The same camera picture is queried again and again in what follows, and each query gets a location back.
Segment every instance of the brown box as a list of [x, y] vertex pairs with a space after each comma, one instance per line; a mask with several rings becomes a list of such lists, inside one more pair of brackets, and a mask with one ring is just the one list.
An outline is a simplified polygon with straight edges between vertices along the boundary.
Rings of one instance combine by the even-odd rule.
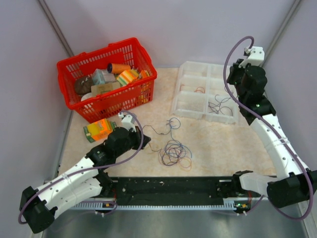
[[107, 93], [118, 88], [120, 88], [119, 82], [99, 84], [91, 86], [91, 93], [93, 97], [95, 97], [99, 94]]

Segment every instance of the gray floor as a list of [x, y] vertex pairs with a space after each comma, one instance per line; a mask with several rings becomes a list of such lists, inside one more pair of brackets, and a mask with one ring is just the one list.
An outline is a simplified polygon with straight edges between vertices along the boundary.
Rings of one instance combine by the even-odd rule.
[[[299, 216], [297, 206], [284, 209]], [[82, 211], [67, 211], [52, 225], [58, 229]], [[263, 201], [247, 217], [211, 211], [116, 211], [113, 215], [86, 214], [58, 233], [48, 228], [43, 238], [307, 238], [304, 223], [279, 215]]]

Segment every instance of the orange can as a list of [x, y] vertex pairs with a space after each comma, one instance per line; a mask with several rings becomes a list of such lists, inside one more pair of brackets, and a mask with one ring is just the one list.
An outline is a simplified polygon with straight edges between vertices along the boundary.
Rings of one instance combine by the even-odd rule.
[[127, 64], [118, 64], [118, 63], [109, 63], [107, 70], [108, 73], [113, 73], [113, 74], [121, 74], [125, 70], [130, 70], [131, 66]]

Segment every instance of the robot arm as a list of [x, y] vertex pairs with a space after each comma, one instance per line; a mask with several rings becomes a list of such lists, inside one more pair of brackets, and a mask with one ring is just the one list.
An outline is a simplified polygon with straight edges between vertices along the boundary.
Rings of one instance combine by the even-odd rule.
[[[264, 96], [264, 87], [267, 83], [265, 71], [259, 65], [264, 60], [262, 47], [245, 49], [247, 59], [238, 59], [230, 68], [227, 82], [235, 86], [239, 101], [252, 111], [262, 116], [281, 135], [278, 139], [267, 125], [261, 120], [240, 107], [251, 128], [261, 139], [266, 151], [270, 155], [276, 168], [276, 178], [259, 175], [252, 171], [237, 172], [233, 177], [235, 190], [242, 192], [250, 190], [267, 196], [274, 206], [281, 208], [309, 199], [307, 181], [301, 168], [294, 161], [284, 144], [288, 144], [294, 151], [285, 136], [274, 107]], [[311, 183], [316, 190], [317, 171], [310, 171], [308, 166], [297, 156], [304, 169], [308, 172]]]
[[[75, 166], [50, 183], [62, 179], [60, 182], [44, 190], [27, 206], [23, 216], [33, 233], [45, 230], [60, 214], [77, 203], [98, 195], [103, 197], [109, 195], [112, 181], [104, 170], [87, 170], [72, 177], [68, 177], [68, 175], [78, 170], [114, 164], [116, 158], [123, 153], [139, 148], [141, 133], [139, 128], [134, 125], [134, 119], [131, 115], [119, 114], [119, 116], [122, 118], [124, 127], [116, 127], [107, 140], [92, 148]], [[144, 135], [141, 148], [143, 149], [150, 140]], [[44, 184], [35, 189], [26, 188], [22, 192], [20, 210], [36, 192], [46, 186], [48, 185]]]

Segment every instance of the brown object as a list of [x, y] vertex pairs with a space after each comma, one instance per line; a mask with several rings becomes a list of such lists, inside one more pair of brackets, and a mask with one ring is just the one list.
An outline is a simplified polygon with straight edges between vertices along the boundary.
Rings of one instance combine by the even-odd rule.
[[118, 63], [109, 63], [107, 70], [108, 73], [113, 73], [113, 74], [121, 74], [125, 70], [130, 70], [131, 66], [127, 64], [118, 64]]
[[83, 96], [91, 92], [91, 86], [93, 85], [94, 85], [93, 80], [89, 76], [78, 78], [74, 84], [75, 92], [78, 95]]
[[107, 93], [118, 88], [120, 88], [120, 83], [118, 82], [93, 85], [91, 87], [91, 93], [93, 97], [95, 97], [99, 94]]

